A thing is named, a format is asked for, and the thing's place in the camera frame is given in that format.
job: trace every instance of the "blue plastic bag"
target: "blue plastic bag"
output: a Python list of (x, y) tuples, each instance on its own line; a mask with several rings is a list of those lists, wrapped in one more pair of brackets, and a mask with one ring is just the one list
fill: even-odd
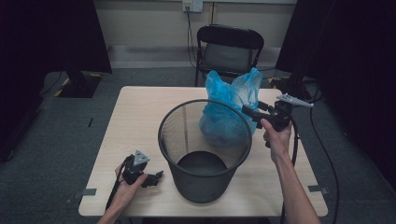
[[(254, 134), (256, 122), (242, 113), (242, 105), (258, 109), (262, 78), (262, 73), (252, 68), (249, 73), (237, 77), (229, 84), (222, 81), (216, 71), (211, 71), (205, 83), (208, 98), (223, 102), (239, 111)], [(245, 123), (225, 106), (208, 104), (200, 120), (200, 129), (205, 139), (217, 147), (232, 147), (247, 140)]]

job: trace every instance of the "chair backrest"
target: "chair backrest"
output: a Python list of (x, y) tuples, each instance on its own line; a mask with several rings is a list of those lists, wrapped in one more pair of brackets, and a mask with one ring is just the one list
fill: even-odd
[(197, 40), (198, 48), (201, 47), (200, 42), (202, 41), (229, 47), (256, 49), (259, 54), (264, 46), (264, 39), (256, 31), (218, 24), (210, 24), (200, 28), (197, 33)]

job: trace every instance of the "wooden table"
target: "wooden table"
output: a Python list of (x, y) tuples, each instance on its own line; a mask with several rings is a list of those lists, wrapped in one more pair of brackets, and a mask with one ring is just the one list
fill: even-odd
[[(278, 90), (262, 89), (259, 99), (273, 105)], [(224, 194), (213, 203), (191, 203), (175, 186), (168, 163), (160, 151), (158, 131), (165, 115), (177, 105), (195, 99), (207, 99), (205, 88), (124, 87), (114, 108), (111, 120), (93, 166), (87, 189), (97, 189), (95, 195), (83, 196), (79, 212), (97, 217), (105, 212), (108, 196), (113, 188), (115, 168), (137, 149), (151, 158), (147, 174), (163, 170), (157, 187), (139, 189), (127, 217), (273, 217), (280, 216), (282, 192), (271, 161), (270, 150), (262, 139), (264, 130), (253, 135), (247, 159), (236, 170)], [(320, 217), (328, 209), (320, 191), (310, 192), (317, 180), (301, 142), (295, 165), (304, 189)]]

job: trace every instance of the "gray carpet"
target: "gray carpet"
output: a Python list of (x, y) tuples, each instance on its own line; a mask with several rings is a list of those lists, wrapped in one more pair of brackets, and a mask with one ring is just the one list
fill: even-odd
[[(275, 71), (263, 72), (267, 77)], [(50, 73), (46, 90), (59, 73)], [(53, 97), (66, 75), (47, 93), (12, 161), (0, 164), (0, 223), (95, 223), (97, 218), (78, 213), (106, 126), (123, 86), (193, 86), (194, 69), (114, 69), (104, 75), (91, 99)], [(266, 81), (263, 88), (270, 88)], [(316, 84), (307, 86), (313, 95)], [(315, 104), (313, 121), (331, 156), (340, 183), (337, 223), (393, 223), (396, 197), (382, 175), (344, 135), (341, 122), (322, 98)], [(293, 110), (304, 148), (324, 194), (332, 223), (336, 187), (331, 166), (315, 136), (309, 109)], [(278, 223), (278, 217), (270, 218)], [(121, 223), (129, 223), (123, 218)]]

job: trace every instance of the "person's right hand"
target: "person's right hand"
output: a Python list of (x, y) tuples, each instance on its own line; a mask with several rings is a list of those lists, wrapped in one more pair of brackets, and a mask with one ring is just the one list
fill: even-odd
[(273, 162), (276, 162), (280, 157), (289, 156), (291, 123), (282, 132), (277, 132), (272, 124), (266, 119), (262, 119), (261, 124), (265, 129), (264, 140), (270, 142), (271, 159)]

